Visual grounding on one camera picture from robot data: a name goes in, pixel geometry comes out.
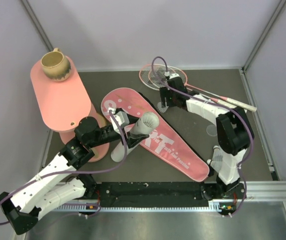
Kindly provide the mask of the white shuttlecock tube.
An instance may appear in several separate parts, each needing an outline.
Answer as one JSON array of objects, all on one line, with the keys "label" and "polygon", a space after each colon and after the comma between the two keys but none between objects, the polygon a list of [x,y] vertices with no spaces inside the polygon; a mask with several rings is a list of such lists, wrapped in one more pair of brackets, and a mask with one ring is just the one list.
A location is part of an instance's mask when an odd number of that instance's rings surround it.
[{"label": "white shuttlecock tube", "polygon": [[139,143],[149,138],[149,135],[159,126],[159,118],[153,112],[144,113],[127,132],[126,145],[119,142],[111,152],[111,158],[115,162],[121,162],[131,153]]}]

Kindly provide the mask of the clear plastic tube lid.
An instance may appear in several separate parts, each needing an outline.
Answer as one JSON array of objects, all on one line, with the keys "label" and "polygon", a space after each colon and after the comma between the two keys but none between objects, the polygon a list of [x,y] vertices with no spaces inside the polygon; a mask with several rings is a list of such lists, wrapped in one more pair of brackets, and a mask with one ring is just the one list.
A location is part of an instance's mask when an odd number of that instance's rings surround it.
[{"label": "clear plastic tube lid", "polygon": [[217,128],[216,128],[216,126],[214,124],[208,125],[207,128],[206,128],[206,132],[211,137],[217,136]]}]

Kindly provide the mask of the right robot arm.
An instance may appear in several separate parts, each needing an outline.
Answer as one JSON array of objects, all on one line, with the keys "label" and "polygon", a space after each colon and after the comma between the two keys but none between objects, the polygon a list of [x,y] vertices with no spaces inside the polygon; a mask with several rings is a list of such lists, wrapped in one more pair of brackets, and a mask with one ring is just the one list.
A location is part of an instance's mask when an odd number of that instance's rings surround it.
[{"label": "right robot arm", "polygon": [[179,107],[215,125],[218,145],[214,146],[207,164],[217,173],[217,194],[229,197],[239,184],[241,162],[254,139],[245,110],[217,104],[198,92],[188,91],[178,74],[160,82],[162,107]]}]

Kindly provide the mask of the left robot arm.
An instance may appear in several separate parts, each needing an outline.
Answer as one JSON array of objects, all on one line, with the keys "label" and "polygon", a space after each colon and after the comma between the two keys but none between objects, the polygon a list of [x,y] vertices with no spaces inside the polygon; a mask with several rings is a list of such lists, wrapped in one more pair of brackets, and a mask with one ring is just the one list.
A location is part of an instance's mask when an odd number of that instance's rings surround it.
[{"label": "left robot arm", "polygon": [[83,118],[74,130],[75,137],[44,169],[23,187],[0,194],[1,209],[15,233],[25,234],[47,213],[70,200],[95,195],[92,173],[80,170],[95,156],[95,147],[118,141],[111,158],[120,164],[158,125],[159,120],[148,113],[138,118],[120,111],[111,115],[111,125],[104,127],[93,117]]}]

